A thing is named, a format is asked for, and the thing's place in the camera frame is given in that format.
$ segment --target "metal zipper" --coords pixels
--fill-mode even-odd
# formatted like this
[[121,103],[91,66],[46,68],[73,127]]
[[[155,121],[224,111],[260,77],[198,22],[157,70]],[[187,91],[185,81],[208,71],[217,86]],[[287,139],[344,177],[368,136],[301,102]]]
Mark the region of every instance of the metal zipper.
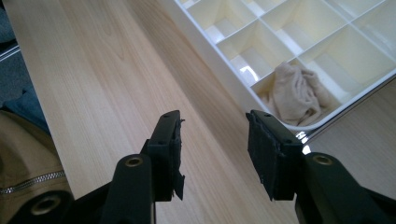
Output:
[[54,172],[54,173],[50,173],[50,174],[46,174],[46,175],[40,175],[40,176],[34,177],[32,179],[23,181],[18,185],[15,185],[15,186],[12,186],[9,188],[5,188],[5,189],[0,189],[0,195],[10,194],[10,193],[13,193],[13,192],[16,192],[19,190],[27,189],[27,188],[32,187],[35,184],[49,181],[51,179],[61,178],[64,176],[66,176],[64,171],[58,171],[58,172]]

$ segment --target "crumpled fabric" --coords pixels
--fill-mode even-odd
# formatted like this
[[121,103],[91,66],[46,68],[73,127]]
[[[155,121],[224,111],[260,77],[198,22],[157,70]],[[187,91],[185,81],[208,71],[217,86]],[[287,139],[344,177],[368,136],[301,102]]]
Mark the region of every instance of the crumpled fabric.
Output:
[[275,69],[274,86],[263,100],[273,115],[283,122],[306,126],[330,106],[331,96],[315,72],[282,63]]

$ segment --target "wooden table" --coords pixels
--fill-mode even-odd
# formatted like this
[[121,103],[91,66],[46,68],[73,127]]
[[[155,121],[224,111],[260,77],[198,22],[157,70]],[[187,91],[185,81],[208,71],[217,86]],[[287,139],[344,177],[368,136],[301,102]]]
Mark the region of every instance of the wooden table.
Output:
[[[155,0],[4,4],[76,198],[110,181],[159,116],[178,109],[185,197],[157,203],[158,223],[297,223],[293,202],[271,203],[259,182],[243,111]],[[392,198],[395,86],[310,142]]]

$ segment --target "white plastic tray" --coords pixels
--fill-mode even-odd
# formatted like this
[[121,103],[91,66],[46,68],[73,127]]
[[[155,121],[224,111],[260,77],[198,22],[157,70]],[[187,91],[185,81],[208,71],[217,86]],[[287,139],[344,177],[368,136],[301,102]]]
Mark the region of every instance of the white plastic tray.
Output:
[[332,105],[314,130],[396,74],[394,0],[160,0],[178,28],[245,110],[282,62],[318,74]]

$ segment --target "beige bag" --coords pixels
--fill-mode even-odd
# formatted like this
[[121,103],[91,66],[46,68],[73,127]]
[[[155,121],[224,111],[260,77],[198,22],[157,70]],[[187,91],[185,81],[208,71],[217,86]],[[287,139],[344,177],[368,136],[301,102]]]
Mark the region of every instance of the beige bag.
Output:
[[30,199],[56,189],[71,192],[51,137],[0,111],[0,223]]
[[309,125],[330,105],[330,94],[316,73],[288,63],[275,72],[273,89],[263,100],[278,119],[294,126]]

